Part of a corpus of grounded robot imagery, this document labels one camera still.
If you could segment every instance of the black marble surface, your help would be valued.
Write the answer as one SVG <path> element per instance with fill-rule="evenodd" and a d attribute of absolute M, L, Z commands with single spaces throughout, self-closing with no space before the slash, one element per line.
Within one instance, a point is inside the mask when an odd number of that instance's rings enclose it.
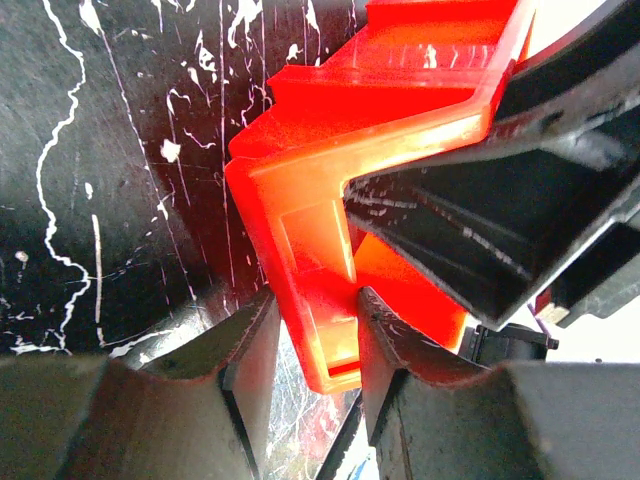
<path fill-rule="evenodd" d="M 228 142 L 364 23 L 363 0 L 2 2 L 0 352 L 139 366 L 246 302 Z"/>

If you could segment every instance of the red plastic object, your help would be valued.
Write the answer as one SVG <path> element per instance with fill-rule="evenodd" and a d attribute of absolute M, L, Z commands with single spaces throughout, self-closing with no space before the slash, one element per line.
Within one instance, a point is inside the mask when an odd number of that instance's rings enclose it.
<path fill-rule="evenodd" d="M 347 183 L 482 140 L 534 3 L 372 0 L 369 25 L 324 65 L 275 75 L 276 104 L 232 140 L 227 181 L 311 389 L 360 383 Z M 402 279 L 412 267 L 395 256 L 386 269 L 386 278 L 368 275 L 369 284 Z M 421 285 L 436 298 L 428 282 Z M 419 300 L 420 310 L 439 311 L 440 298 Z M 433 323 L 423 328 L 432 335 Z"/>

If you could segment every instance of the scratched black surface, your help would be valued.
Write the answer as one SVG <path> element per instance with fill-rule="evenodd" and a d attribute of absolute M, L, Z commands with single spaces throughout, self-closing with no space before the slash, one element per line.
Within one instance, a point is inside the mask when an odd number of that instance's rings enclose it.
<path fill-rule="evenodd" d="M 268 77 L 364 23 L 363 0 L 2 2 L 0 352 L 120 356 L 247 301 L 226 146 Z"/>

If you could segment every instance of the orange plastic box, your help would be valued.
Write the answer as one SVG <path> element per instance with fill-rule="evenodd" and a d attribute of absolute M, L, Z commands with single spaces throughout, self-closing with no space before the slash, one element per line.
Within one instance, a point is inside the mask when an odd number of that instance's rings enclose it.
<path fill-rule="evenodd" d="M 368 26 L 322 66 L 287 66 L 269 81 L 276 104 L 232 140 L 225 170 L 321 393 L 360 384 L 359 272 L 407 322 L 457 343 L 460 308 L 382 242 L 369 236 L 354 262 L 342 196 L 355 177 L 486 137 L 535 2 L 372 0 L 367 11 Z"/>

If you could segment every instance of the red plastic container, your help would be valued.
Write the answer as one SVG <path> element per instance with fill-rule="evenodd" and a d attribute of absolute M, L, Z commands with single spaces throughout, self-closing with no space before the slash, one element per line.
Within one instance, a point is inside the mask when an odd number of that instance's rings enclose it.
<path fill-rule="evenodd" d="M 324 65 L 287 66 L 269 81 L 276 104 L 232 140 L 226 168 L 321 393 L 360 384 L 360 276 L 408 323 L 457 344 L 462 310 L 401 257 L 369 237 L 354 261 L 342 195 L 355 177 L 486 137 L 535 1 L 372 0 L 367 9 L 368 26 Z"/>

